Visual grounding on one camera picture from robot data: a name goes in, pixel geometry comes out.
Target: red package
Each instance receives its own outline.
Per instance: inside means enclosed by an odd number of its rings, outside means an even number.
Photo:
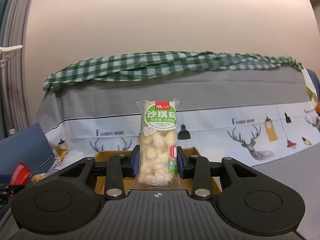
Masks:
[[[18,163],[9,184],[11,185],[26,185],[31,175],[31,170],[25,167],[21,162]]]

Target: silver screw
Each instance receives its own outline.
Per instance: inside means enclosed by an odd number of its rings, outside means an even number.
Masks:
[[[207,197],[210,195],[210,191],[205,188],[199,188],[195,190],[195,194],[199,197]]]
[[[111,188],[107,190],[107,195],[110,197],[118,197],[122,194],[122,190],[118,188]]]

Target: gray striped curtain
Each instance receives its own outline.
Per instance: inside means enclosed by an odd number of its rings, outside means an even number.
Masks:
[[[0,47],[24,45],[31,0],[0,0]],[[30,125],[24,74],[24,48],[0,71],[0,139],[10,129],[20,131]]]

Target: deer print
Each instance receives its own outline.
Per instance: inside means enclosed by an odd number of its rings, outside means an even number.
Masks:
[[[121,137],[121,139],[122,139],[123,142],[124,142],[124,147],[122,147],[122,151],[127,151],[127,150],[129,150],[129,148],[130,148],[130,146],[131,146],[131,143],[132,143],[132,140],[130,141],[129,146],[128,146],[127,142],[126,142],[122,137]]]
[[[311,124],[313,127],[316,127],[318,129],[318,131],[320,132],[320,119],[319,116],[316,117],[315,122],[311,122],[307,116],[305,117],[305,119],[307,123]]]
[[[251,132],[252,133],[252,137],[250,139],[250,143],[246,143],[245,140],[243,138],[241,138],[241,133],[239,133],[239,137],[237,137],[235,135],[236,127],[233,129],[232,135],[229,133],[229,131],[228,131],[228,135],[234,141],[240,142],[242,147],[247,148],[248,151],[250,152],[251,156],[257,161],[263,161],[263,160],[266,160],[266,159],[269,159],[269,158],[273,157],[273,155],[275,153],[272,152],[272,151],[269,151],[269,150],[267,150],[267,151],[256,151],[254,149],[254,146],[256,144],[256,139],[259,137],[259,135],[261,133],[261,126],[260,126],[259,130],[254,126],[254,124],[253,124],[253,127],[256,129],[256,132],[255,132],[255,134],[253,134],[253,132]]]
[[[97,142],[99,141],[99,139],[100,139],[100,138],[98,138],[98,139],[96,140],[96,142],[94,143],[94,146],[92,145],[91,142],[89,142],[91,148],[94,149],[96,152],[102,152],[102,151],[103,151],[103,144],[102,144],[102,146],[101,146],[101,149],[100,149],[100,147],[97,146]]]

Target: crosshair symbol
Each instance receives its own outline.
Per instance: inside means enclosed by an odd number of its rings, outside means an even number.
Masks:
[[[155,194],[153,194],[153,196],[157,197],[157,198],[160,198],[162,197],[164,194],[160,193],[159,191]]]

